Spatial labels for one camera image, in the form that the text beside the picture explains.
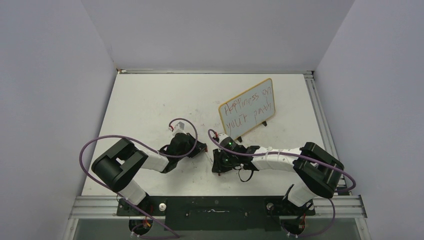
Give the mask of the silver marker pen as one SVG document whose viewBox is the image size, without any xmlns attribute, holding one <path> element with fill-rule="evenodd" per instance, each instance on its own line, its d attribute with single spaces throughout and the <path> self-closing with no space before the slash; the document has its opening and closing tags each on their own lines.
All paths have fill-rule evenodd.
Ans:
<svg viewBox="0 0 424 240">
<path fill-rule="evenodd" d="M 205 155 L 206 155 L 207 160 L 210 163 L 210 165 L 213 166 L 213 164 L 214 164 L 213 152 L 212 151 L 209 151 L 209 150 L 206 150 L 205 151 Z"/>
</svg>

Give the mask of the yellow-framed whiteboard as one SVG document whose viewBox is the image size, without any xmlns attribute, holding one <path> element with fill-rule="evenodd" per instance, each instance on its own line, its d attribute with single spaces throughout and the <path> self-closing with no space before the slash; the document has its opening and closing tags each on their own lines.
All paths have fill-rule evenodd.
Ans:
<svg viewBox="0 0 424 240">
<path fill-rule="evenodd" d="M 222 103 L 218 112 L 226 135 L 243 136 L 275 114 L 273 80 L 267 78 Z"/>
</svg>

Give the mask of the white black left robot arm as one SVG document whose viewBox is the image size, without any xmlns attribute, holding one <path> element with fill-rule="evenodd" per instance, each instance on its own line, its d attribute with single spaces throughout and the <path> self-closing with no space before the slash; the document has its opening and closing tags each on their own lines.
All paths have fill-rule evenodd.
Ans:
<svg viewBox="0 0 424 240">
<path fill-rule="evenodd" d="M 134 180 L 140 169 L 166 174 L 178 162 L 207 152 L 207 145 L 189 133 L 176 133 L 169 144 L 158 151 L 144 152 L 128 138 L 122 137 L 91 165 L 92 180 L 123 197 L 136 215 L 151 214 L 156 209 L 149 194 Z"/>
</svg>

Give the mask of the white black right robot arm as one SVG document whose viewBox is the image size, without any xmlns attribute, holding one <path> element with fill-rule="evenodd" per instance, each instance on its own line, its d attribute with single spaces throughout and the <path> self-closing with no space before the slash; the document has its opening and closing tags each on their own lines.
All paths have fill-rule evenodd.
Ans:
<svg viewBox="0 0 424 240">
<path fill-rule="evenodd" d="M 313 211 L 315 197 L 331 199 L 345 169 L 338 159 L 313 142 L 279 150 L 259 145 L 245 147 L 230 137 L 212 151 L 210 162 L 215 174 L 231 170 L 247 170 L 252 174 L 262 170 L 296 173 L 300 180 L 292 183 L 282 200 L 273 204 L 282 216 L 302 216 Z"/>
</svg>

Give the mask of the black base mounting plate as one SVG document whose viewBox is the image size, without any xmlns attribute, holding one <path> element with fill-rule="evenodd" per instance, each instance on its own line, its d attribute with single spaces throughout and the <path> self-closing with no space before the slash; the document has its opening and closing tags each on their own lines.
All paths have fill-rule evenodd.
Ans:
<svg viewBox="0 0 424 240">
<path fill-rule="evenodd" d="M 278 219 L 316 213 L 312 200 L 297 207 L 283 196 L 147 196 L 138 207 L 175 231 L 279 231 Z"/>
</svg>

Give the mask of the aluminium back rail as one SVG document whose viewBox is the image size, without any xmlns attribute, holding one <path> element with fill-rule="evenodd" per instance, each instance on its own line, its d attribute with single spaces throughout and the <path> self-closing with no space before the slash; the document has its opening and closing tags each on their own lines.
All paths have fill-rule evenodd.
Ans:
<svg viewBox="0 0 424 240">
<path fill-rule="evenodd" d="M 118 69 L 119 74 L 302 74 L 312 70 L 187 70 L 187 69 Z"/>
</svg>

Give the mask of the aluminium rail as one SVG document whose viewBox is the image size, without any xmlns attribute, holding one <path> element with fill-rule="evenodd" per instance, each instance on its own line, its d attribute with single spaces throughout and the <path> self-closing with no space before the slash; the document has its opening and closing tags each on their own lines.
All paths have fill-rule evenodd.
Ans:
<svg viewBox="0 0 424 240">
<path fill-rule="evenodd" d="M 336 146 L 334 144 L 333 136 L 331 134 L 331 130 L 330 130 L 327 118 L 325 116 L 325 112 L 324 112 L 321 99 L 318 93 L 318 88 L 316 86 L 316 81 L 314 78 L 314 72 L 307 71 L 306 74 L 304 74 L 303 76 L 304 76 L 306 87 L 311 99 L 312 107 L 315 112 L 315 117 L 318 123 L 318 127 L 319 127 L 324 148 L 333 157 L 335 157 L 336 159 L 339 159 Z"/>
<path fill-rule="evenodd" d="M 118 69 L 119 74 L 302 74 L 312 70 L 187 70 L 187 69 Z"/>
</svg>

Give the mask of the aluminium right side rail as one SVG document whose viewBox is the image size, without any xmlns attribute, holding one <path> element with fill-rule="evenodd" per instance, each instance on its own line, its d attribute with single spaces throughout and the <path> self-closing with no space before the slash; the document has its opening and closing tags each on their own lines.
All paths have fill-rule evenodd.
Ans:
<svg viewBox="0 0 424 240">
<path fill-rule="evenodd" d="M 318 93 L 318 88 L 316 86 L 316 81 L 314 78 L 314 72 L 307 71 L 306 74 L 304 74 L 303 76 L 304 76 L 306 87 L 311 99 L 312 107 L 315 112 L 315 117 L 318 123 L 318 127 L 319 127 L 324 148 L 333 157 L 335 157 L 336 159 L 339 159 L 336 146 L 334 144 L 333 136 L 331 134 L 331 130 L 330 130 L 327 118 L 325 116 L 325 112 L 324 112 L 321 99 Z"/>
</svg>

